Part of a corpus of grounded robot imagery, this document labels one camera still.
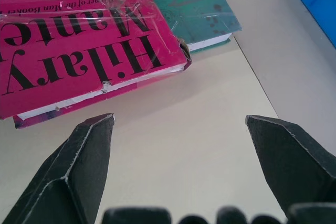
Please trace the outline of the green hardcover book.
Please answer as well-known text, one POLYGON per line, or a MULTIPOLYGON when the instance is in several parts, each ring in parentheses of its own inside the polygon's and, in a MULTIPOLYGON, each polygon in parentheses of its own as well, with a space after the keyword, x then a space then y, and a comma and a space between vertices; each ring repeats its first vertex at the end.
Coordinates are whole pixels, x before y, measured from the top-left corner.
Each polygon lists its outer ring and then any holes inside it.
POLYGON ((241 25, 226 0, 154 0, 189 51, 223 45, 241 25))

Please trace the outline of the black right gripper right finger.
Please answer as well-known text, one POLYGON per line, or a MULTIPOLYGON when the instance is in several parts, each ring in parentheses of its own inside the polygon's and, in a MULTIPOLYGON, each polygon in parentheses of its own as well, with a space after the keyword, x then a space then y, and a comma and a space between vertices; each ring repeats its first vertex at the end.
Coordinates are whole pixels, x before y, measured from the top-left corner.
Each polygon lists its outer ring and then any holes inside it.
POLYGON ((289 216, 295 204, 336 203, 336 156, 298 124, 247 115, 248 127, 265 180, 289 216))

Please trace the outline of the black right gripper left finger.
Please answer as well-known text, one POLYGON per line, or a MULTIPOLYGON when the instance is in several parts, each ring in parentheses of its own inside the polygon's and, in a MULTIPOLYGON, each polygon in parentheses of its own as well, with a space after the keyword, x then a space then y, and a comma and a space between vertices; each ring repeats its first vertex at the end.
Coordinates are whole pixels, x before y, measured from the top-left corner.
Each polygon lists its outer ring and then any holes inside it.
POLYGON ((114 123, 110 113, 78 124, 42 163, 2 224, 95 224, 114 123))

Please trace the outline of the pink hardcover book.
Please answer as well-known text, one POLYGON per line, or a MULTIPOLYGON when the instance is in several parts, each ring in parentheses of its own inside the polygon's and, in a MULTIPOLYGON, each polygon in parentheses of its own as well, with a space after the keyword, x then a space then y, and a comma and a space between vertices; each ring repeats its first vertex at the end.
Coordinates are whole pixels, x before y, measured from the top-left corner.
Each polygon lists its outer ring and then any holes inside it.
POLYGON ((190 64, 154 0, 0 0, 0 120, 18 129, 190 64))

